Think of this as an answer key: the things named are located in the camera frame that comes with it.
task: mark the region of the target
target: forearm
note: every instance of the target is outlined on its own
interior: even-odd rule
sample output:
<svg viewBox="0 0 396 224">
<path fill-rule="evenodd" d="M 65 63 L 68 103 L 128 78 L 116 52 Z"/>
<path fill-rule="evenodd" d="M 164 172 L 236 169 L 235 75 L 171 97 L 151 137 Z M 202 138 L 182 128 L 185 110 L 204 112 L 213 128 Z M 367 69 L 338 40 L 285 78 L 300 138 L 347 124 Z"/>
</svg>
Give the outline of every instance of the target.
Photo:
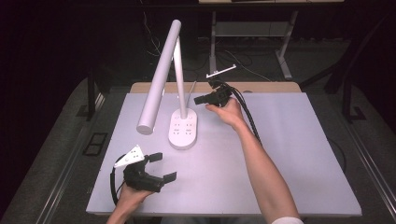
<svg viewBox="0 0 396 224">
<path fill-rule="evenodd" d="M 125 209 L 116 207 L 107 220 L 107 224 L 124 224 L 130 217 L 130 213 Z"/>
<path fill-rule="evenodd" d="M 247 174 L 267 223 L 279 217 L 299 217 L 288 185 L 248 125 L 241 121 L 233 128 L 240 138 Z"/>
</svg>

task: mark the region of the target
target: table leg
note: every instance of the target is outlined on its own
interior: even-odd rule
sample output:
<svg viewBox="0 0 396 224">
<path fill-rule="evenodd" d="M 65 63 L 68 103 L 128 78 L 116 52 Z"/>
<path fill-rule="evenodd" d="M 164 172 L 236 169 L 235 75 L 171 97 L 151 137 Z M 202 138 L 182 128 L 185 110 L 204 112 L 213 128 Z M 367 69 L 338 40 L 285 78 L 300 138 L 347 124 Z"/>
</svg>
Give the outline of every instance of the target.
<svg viewBox="0 0 396 224">
<path fill-rule="evenodd" d="M 286 64 L 284 56 L 285 56 L 286 48 L 288 47 L 290 41 L 291 33 L 293 32 L 297 15 L 298 15 L 298 11 L 293 11 L 293 13 L 291 14 L 289 26 L 283 39 L 283 45 L 280 49 L 276 50 L 277 61 L 279 62 L 280 69 L 282 69 L 283 76 L 285 77 L 286 80 L 291 80 L 292 76 L 288 68 L 288 65 Z"/>
<path fill-rule="evenodd" d="M 218 69 L 216 68 L 216 11 L 212 12 L 212 34 L 210 43 L 210 55 L 209 55 L 209 72 L 214 74 Z"/>
</svg>

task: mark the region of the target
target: lamp base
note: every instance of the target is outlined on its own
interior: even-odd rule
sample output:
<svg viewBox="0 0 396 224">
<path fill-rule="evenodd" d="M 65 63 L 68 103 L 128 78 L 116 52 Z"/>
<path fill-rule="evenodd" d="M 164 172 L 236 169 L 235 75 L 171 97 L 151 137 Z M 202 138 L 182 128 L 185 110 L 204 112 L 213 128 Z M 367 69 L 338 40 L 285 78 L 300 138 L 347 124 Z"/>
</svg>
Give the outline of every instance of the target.
<svg viewBox="0 0 396 224">
<path fill-rule="evenodd" d="M 171 117 L 169 127 L 169 142 L 175 149 L 191 148 L 197 138 L 197 114 L 187 108 L 187 117 L 182 119 L 180 109 L 176 110 Z"/>
</svg>

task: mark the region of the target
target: lamp arm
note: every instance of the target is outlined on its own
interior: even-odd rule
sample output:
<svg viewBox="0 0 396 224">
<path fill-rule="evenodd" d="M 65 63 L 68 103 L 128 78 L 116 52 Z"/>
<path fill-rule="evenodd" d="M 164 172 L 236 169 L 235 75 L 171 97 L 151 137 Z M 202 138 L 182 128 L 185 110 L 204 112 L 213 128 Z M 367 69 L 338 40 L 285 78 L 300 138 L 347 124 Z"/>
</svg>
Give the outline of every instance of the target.
<svg viewBox="0 0 396 224">
<path fill-rule="evenodd" d="M 186 100 L 184 99 L 184 80 L 183 80 L 183 67 L 181 62 L 181 50 L 180 50 L 180 40 L 177 39 L 175 52 L 174 52 L 174 63 L 176 71 L 176 82 L 178 90 L 178 100 L 180 102 L 180 118 L 187 118 L 187 107 Z"/>
<path fill-rule="evenodd" d="M 148 135 L 152 134 L 154 131 L 155 120 L 157 118 L 158 109 L 160 108 L 161 99 L 163 98 L 163 88 L 165 86 L 166 78 L 168 77 L 180 27 L 181 22 L 174 20 L 169 30 L 168 37 L 166 37 L 163 52 L 160 60 L 158 61 L 148 92 L 148 97 L 136 126 L 139 133 Z"/>
</svg>

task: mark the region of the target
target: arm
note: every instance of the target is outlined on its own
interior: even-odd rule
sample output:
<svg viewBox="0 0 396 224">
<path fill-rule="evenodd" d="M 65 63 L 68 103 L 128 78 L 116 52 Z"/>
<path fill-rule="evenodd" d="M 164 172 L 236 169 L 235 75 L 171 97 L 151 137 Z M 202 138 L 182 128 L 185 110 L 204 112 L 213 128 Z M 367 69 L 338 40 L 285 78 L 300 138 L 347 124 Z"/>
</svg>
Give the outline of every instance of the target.
<svg viewBox="0 0 396 224">
<path fill-rule="evenodd" d="M 231 98 L 224 107 L 206 105 L 206 108 L 218 114 L 237 132 L 244 151 L 247 174 L 267 223 L 280 217 L 299 218 L 288 185 L 246 124 L 240 104 Z"/>
<path fill-rule="evenodd" d="M 141 204 L 150 194 L 152 194 L 152 192 L 136 190 L 126 186 L 126 184 L 123 184 L 119 202 L 108 219 L 107 224 L 125 223 L 131 217 L 132 212 L 136 210 L 139 204 Z"/>
</svg>

